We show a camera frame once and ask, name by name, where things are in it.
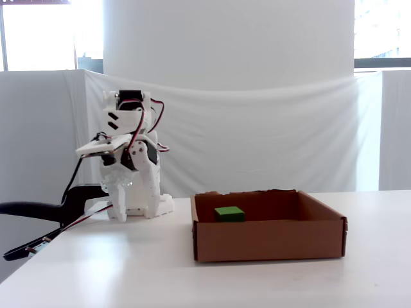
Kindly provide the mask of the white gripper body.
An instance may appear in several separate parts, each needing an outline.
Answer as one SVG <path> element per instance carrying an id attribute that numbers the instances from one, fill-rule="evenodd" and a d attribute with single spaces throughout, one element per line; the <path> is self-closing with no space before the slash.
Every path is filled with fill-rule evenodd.
<path id="1" fill-rule="evenodd" d="M 101 188 L 109 193 L 118 185 L 129 186 L 138 169 L 134 166 L 127 150 L 118 150 L 101 157 Z"/>

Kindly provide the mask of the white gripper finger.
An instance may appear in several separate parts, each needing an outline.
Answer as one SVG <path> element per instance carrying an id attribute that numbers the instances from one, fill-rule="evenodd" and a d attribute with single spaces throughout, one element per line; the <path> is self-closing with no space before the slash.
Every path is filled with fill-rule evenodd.
<path id="1" fill-rule="evenodd" d="M 125 190 L 122 185 L 116 185 L 109 191 L 109 199 L 112 207 L 109 209 L 109 218 L 125 222 L 127 208 L 125 205 Z"/>
<path id="2" fill-rule="evenodd" d="M 145 142 L 135 142 L 129 152 L 142 181 L 145 200 L 144 216 L 152 219 L 160 203 L 159 166 L 149 159 L 148 146 Z"/>

